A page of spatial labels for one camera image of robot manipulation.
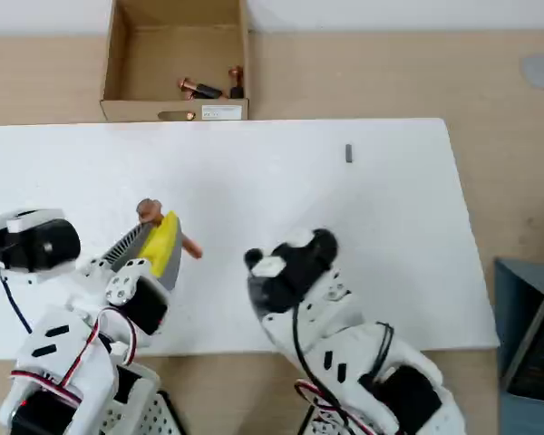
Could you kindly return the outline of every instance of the white board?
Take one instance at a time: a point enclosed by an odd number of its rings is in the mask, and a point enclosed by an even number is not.
[[[150,353],[275,350],[249,304],[243,254],[317,226],[335,231],[368,318],[420,349],[498,343],[441,120],[0,127],[0,213],[62,208],[82,260],[130,229],[145,197],[176,210],[205,250],[183,258]],[[55,281],[13,292],[31,323],[64,296]],[[1,287],[0,331],[0,358],[11,358],[24,330]]]

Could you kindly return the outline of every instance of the cardboard box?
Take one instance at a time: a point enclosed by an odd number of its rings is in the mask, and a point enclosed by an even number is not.
[[[187,101],[178,79],[228,94],[228,70],[244,68],[244,100]],[[108,121],[248,118],[248,25],[244,0],[115,0],[101,107]]]

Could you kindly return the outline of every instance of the small metal part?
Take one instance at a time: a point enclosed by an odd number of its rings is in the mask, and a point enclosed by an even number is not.
[[[240,65],[228,71],[229,76],[234,81],[234,86],[229,90],[229,97],[233,100],[244,98],[244,68]]]
[[[186,89],[184,92],[183,92],[183,99],[184,100],[193,100],[195,98],[195,95],[194,95],[194,92],[195,91],[192,91],[190,89]]]
[[[353,163],[353,145],[350,143],[345,145],[345,160],[347,163]]]
[[[178,80],[178,86],[182,91],[190,90],[202,94],[204,98],[227,100],[228,96],[220,89],[212,88],[207,84],[194,83],[187,77],[185,79]]]

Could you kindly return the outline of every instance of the label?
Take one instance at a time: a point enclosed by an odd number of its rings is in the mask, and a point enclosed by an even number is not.
[[[201,106],[201,119],[204,121],[239,121],[242,119],[242,106]]]

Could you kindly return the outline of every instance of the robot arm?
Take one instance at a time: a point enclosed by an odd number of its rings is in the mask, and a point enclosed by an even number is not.
[[[390,325],[364,320],[335,265],[337,251],[335,237],[319,229],[292,237],[270,255],[253,249],[245,256],[258,319],[310,378],[296,389],[319,408],[320,428],[338,433],[348,424],[353,433],[465,434],[435,364],[396,337]]]
[[[168,311],[180,264],[179,219],[171,212],[157,226],[139,225],[75,269],[80,250],[60,210],[0,216],[3,283],[36,285],[57,277],[69,294],[65,307],[50,308],[34,325],[16,356],[0,409],[0,422],[12,434],[146,433],[159,424],[151,422],[152,413],[169,408],[158,394],[159,377],[132,360]],[[168,414],[161,421],[180,434]],[[149,430],[141,431],[148,417]]]

